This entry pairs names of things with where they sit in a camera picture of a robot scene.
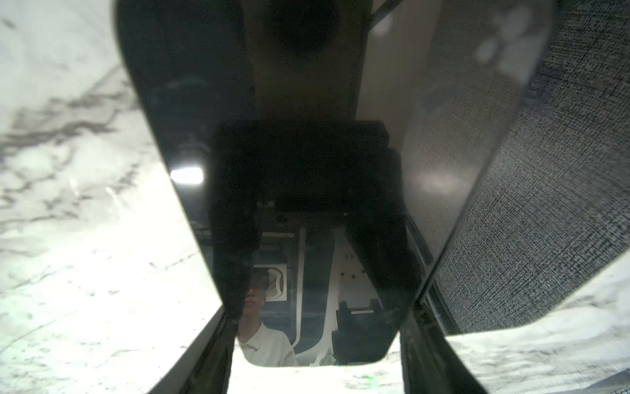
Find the ceiling spotlight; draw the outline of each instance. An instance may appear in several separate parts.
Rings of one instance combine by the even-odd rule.
[[[199,167],[180,168],[171,171],[171,179],[175,183],[198,185],[203,182],[203,171]]]

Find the white collared shirt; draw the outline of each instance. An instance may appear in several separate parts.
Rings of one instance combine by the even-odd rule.
[[[287,334],[272,330],[260,323],[260,328],[249,341],[241,343],[245,359],[261,367],[297,367],[295,352]]]

